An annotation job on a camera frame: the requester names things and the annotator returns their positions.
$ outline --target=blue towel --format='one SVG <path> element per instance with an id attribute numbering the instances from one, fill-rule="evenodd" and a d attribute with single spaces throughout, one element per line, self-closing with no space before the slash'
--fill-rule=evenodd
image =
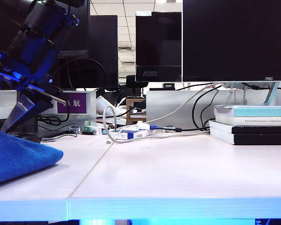
<path id="1" fill-rule="evenodd" d="M 0 132 L 0 183 L 49 167 L 63 152 Z"/>

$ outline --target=robotic arm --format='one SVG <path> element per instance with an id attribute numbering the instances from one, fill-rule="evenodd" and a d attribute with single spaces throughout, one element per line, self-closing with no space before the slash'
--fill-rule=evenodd
<path id="1" fill-rule="evenodd" d="M 30 117 L 52 108 L 52 99 L 64 100 L 50 93 L 52 77 L 47 72 L 58 57 L 65 37 L 79 20 L 69 13 L 70 7 L 81 7 L 85 0 L 4 0 L 14 18 L 21 24 L 8 50 L 0 50 L 0 89 L 4 83 L 20 91 L 21 96 L 2 127 L 9 132 Z"/>

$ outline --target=blue light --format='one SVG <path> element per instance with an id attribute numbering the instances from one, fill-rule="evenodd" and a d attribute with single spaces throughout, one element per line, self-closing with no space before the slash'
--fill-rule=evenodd
<path id="1" fill-rule="evenodd" d="M 113 219 L 82 219 L 79 225 L 114 225 Z"/>
<path id="2" fill-rule="evenodd" d="M 136 219 L 133 225 L 255 225 L 254 219 Z"/>
<path id="3" fill-rule="evenodd" d="M 22 75 L 17 72 L 13 72 L 13 76 L 17 79 L 20 79 Z"/>

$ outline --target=computer monitor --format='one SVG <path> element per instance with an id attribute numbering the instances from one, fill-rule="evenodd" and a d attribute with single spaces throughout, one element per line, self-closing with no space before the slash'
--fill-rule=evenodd
<path id="1" fill-rule="evenodd" d="M 60 59 L 60 65 L 69 62 L 68 68 L 63 67 L 55 80 L 60 82 L 59 86 L 64 89 L 117 88 L 118 17 L 116 15 L 90 16 L 89 28 L 85 32 L 89 34 L 88 58 L 100 63 L 106 74 L 99 64 L 91 60 L 80 58 L 70 62 L 71 59 Z"/>
<path id="2" fill-rule="evenodd" d="M 61 2 L 57 1 L 57 4 L 67 8 L 67 5 Z M 59 57 L 88 57 L 89 34 L 87 30 L 89 29 L 90 1 L 86 0 L 83 7 L 71 7 L 70 13 L 79 19 L 79 25 L 72 28 L 59 52 Z"/>
<path id="3" fill-rule="evenodd" d="M 13 22 L 0 0 L 0 49 L 7 51 L 20 26 Z"/>
<path id="4" fill-rule="evenodd" d="M 136 81 L 181 81 L 181 12 L 136 16 Z"/>
<path id="5" fill-rule="evenodd" d="M 281 81 L 281 0 L 183 1 L 183 81 Z"/>

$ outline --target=book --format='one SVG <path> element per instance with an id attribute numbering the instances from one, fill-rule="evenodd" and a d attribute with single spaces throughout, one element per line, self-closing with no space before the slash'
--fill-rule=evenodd
<path id="1" fill-rule="evenodd" d="M 281 134 L 230 134 L 213 127 L 210 134 L 233 145 L 281 145 Z"/>
<path id="2" fill-rule="evenodd" d="M 215 120 L 235 126 L 281 126 L 281 117 L 232 117 L 216 115 Z"/>
<path id="3" fill-rule="evenodd" d="M 211 128 L 230 134 L 281 134 L 281 126 L 235 126 L 209 121 Z"/>
<path id="4" fill-rule="evenodd" d="M 281 117 L 281 105 L 215 105 L 214 114 L 230 117 Z"/>

